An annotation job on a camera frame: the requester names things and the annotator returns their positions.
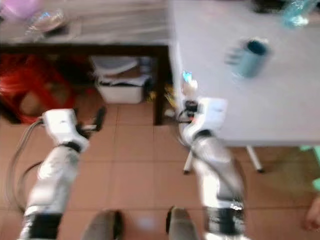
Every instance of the table leg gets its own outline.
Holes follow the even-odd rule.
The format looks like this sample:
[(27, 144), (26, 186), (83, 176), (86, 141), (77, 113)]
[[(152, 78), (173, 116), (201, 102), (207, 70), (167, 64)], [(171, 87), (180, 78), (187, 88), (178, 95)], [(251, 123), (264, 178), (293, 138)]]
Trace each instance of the table leg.
[(163, 112), (165, 104), (165, 83), (170, 76), (170, 63), (168, 50), (162, 50), (156, 59), (156, 82), (155, 82), (155, 101), (153, 124), (161, 125), (163, 122)]
[(191, 172), (193, 159), (194, 159), (194, 155), (192, 151), (190, 151), (183, 167), (184, 175), (187, 175)]
[(246, 146), (246, 150), (250, 156), (250, 159), (254, 165), (254, 168), (259, 172), (259, 173), (264, 173), (265, 170), (262, 167), (260, 160), (256, 154), (256, 151), (254, 150), (254, 148), (252, 146)]

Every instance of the green object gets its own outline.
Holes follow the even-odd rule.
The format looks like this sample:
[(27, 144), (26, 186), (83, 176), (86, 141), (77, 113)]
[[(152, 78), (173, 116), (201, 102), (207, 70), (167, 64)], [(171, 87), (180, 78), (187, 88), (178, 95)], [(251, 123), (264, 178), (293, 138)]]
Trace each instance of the green object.
[[(318, 164), (320, 166), (320, 146), (306, 146), (306, 145), (304, 145), (304, 146), (300, 147), (301, 151), (307, 151), (310, 149), (313, 149), (316, 160), (318, 161)], [(318, 192), (320, 192), (320, 178), (313, 180), (312, 185), (313, 185), (314, 189), (316, 189)]]

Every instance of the dark wooden desk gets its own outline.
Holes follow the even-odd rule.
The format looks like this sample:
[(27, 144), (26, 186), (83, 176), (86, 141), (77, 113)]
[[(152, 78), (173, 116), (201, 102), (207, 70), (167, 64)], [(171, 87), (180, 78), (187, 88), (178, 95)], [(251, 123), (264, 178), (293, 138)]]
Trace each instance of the dark wooden desk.
[(26, 35), (25, 25), (4, 21), (0, 24), (0, 52), (153, 57), (153, 123), (162, 124), (164, 87), (170, 76), (167, 1), (49, 0), (45, 4), (46, 9), (64, 10), (69, 19), (68, 33)]

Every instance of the gray shoe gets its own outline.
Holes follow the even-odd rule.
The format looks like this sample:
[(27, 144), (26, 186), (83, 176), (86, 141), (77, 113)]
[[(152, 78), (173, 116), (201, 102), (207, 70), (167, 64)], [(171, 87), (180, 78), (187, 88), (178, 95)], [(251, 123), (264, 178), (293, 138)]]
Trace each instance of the gray shoe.
[(121, 213), (105, 210), (91, 220), (81, 240), (120, 240), (123, 230)]
[(169, 240), (200, 240), (187, 210), (173, 207), (167, 215)]

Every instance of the person's foot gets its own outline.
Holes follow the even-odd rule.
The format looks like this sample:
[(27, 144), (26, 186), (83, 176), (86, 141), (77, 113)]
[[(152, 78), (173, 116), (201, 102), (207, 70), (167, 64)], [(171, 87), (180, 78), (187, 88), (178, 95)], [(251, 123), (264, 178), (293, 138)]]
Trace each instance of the person's foot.
[(100, 211), (87, 226), (81, 240), (119, 240), (123, 220), (119, 211)]
[(200, 240), (196, 226), (184, 208), (173, 207), (167, 215), (169, 240)]
[(320, 230), (320, 195), (313, 200), (305, 215), (303, 226), (309, 231)]

